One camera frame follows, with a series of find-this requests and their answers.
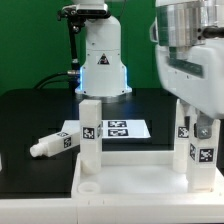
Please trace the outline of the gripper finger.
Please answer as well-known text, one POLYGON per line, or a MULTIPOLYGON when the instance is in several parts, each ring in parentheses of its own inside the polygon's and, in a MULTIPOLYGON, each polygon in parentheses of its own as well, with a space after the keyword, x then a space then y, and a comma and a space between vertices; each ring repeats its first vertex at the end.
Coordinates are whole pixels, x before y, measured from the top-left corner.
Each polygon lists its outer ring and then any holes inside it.
POLYGON ((209 139, 212 136, 213 119, 198 109, 193 110, 191 118, 193 136, 197 139, 209 139))

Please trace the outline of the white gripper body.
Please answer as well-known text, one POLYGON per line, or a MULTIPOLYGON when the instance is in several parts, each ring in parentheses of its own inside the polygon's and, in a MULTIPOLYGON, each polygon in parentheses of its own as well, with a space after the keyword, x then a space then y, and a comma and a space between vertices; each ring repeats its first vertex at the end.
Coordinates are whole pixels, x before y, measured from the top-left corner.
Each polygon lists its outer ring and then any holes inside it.
POLYGON ((188 51, 185 63, 169 64, 167 47, 156 46, 164 89, 213 119, 224 119, 224 41, 207 41, 188 51))

